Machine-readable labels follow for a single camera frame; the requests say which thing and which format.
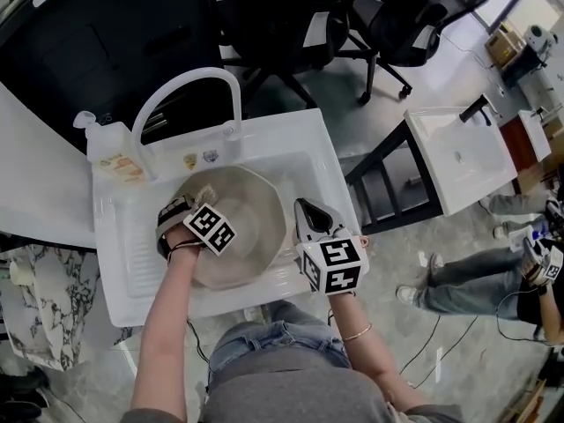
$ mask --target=gray shirt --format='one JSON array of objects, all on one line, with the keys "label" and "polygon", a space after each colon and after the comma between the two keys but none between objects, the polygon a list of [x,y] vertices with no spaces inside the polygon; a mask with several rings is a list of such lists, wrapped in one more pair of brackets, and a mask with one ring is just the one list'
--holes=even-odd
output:
[{"label": "gray shirt", "polygon": [[[205,423],[461,423],[458,406],[424,405],[405,415],[386,404],[367,376],[333,367],[321,352],[284,347],[253,352],[215,375]],[[166,412],[136,409],[122,423],[178,423]]]}]

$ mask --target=black office chair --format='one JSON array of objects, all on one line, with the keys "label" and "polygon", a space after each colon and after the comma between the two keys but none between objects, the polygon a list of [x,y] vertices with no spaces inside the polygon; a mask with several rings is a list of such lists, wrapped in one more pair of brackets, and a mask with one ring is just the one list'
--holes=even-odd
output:
[{"label": "black office chair", "polygon": [[[347,12],[353,0],[223,0],[217,20],[223,32],[220,43],[231,45],[241,58],[228,58],[224,65],[248,67],[243,74],[256,76],[243,88],[242,105],[248,103],[270,75],[279,77],[298,94],[307,108],[317,108],[309,93],[293,76],[330,63],[346,41]],[[304,47],[310,23],[318,13],[328,12],[324,42]]]},{"label": "black office chair", "polygon": [[425,64],[439,48],[445,26],[486,1],[355,0],[349,13],[351,29],[358,31],[366,44],[349,33],[349,39],[359,50],[341,50],[336,56],[367,61],[367,90],[360,97],[360,104],[365,105],[370,100],[377,64],[404,85],[400,99],[411,94],[412,86],[391,66]]}]

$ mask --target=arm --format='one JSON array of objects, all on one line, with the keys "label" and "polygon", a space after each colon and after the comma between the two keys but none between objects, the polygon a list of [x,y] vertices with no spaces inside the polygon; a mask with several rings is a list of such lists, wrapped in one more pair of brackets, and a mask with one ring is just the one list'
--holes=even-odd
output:
[{"label": "arm", "polygon": [[[193,238],[182,225],[167,233],[169,246]],[[173,252],[167,274],[147,316],[131,409],[157,409],[186,421],[184,335],[198,249]]]},{"label": "arm", "polygon": [[[335,294],[329,297],[329,301],[342,338],[356,335],[370,324],[352,294]],[[405,412],[418,405],[429,404],[399,375],[388,347],[375,331],[370,330],[354,340],[345,342],[345,349],[352,368],[372,379],[384,398],[398,411]]]},{"label": "arm", "polygon": [[546,285],[546,293],[538,298],[546,341],[550,345],[564,344],[564,327],[562,327],[562,317],[554,299],[552,282]]}]

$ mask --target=sink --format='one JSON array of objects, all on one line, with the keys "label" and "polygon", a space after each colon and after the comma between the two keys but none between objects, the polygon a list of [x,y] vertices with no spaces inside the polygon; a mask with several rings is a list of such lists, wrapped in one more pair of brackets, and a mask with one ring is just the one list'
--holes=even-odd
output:
[{"label": "sink", "polygon": [[495,118],[492,126],[477,113],[463,123],[466,108],[406,111],[405,121],[417,143],[445,215],[459,212],[517,177]]},{"label": "sink", "polygon": [[[154,230],[159,210],[190,174],[233,164],[221,140],[206,138],[194,143],[197,132],[151,145],[160,158],[155,182],[124,187],[94,171],[94,225],[100,274],[115,326],[145,323],[160,286],[166,261],[156,249]],[[215,151],[208,162],[204,152]],[[188,154],[198,158],[189,171],[182,161]],[[293,202],[309,197],[330,205],[348,227],[360,234],[345,179],[318,109],[265,116],[242,122],[240,164],[274,185],[278,191],[289,236],[271,267],[250,284],[227,290],[194,286],[190,295],[191,318],[219,315],[264,304],[310,290],[300,275],[293,249]]]}]

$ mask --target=person's left hand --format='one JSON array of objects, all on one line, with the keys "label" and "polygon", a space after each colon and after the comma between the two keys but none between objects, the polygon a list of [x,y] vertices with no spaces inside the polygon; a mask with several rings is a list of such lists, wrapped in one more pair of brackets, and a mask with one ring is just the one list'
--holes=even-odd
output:
[{"label": "person's left hand", "polygon": [[165,238],[167,239],[168,247],[172,249],[178,243],[194,240],[196,236],[185,225],[181,223],[170,228],[165,233]]}]

